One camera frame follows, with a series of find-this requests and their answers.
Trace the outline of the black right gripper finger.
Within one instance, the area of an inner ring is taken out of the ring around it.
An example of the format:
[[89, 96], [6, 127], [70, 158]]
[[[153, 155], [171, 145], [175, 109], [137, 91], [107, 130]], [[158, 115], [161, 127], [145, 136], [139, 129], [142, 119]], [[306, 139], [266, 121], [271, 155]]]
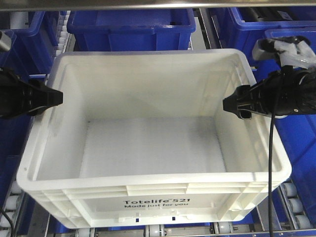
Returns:
[[237, 102], [238, 103], [249, 103], [252, 101], [251, 86], [241, 85], [237, 88]]
[[236, 95], [223, 99], [223, 110], [235, 114], [239, 119], [251, 119], [251, 105], [249, 101], [238, 100]]

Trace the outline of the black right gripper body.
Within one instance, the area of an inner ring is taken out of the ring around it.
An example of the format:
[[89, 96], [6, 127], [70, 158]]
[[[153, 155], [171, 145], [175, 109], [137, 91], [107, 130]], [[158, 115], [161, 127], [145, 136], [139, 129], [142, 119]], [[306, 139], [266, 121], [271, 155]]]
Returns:
[[251, 112], [271, 116], [316, 113], [316, 70], [274, 71], [251, 89]]

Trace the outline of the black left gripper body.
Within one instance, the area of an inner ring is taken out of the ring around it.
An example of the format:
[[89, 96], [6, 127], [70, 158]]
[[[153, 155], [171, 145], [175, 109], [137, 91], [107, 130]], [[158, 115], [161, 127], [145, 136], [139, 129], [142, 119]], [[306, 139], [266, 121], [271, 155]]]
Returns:
[[10, 68], [0, 69], [0, 118], [12, 119], [21, 115], [35, 116], [32, 109], [33, 89], [36, 79], [24, 81]]

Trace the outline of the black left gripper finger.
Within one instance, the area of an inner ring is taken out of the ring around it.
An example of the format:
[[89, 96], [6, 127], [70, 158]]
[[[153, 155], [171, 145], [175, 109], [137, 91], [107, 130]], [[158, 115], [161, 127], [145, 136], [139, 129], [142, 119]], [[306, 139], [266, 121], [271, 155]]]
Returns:
[[63, 93], [37, 79], [29, 80], [29, 115], [37, 116], [45, 110], [63, 103]]

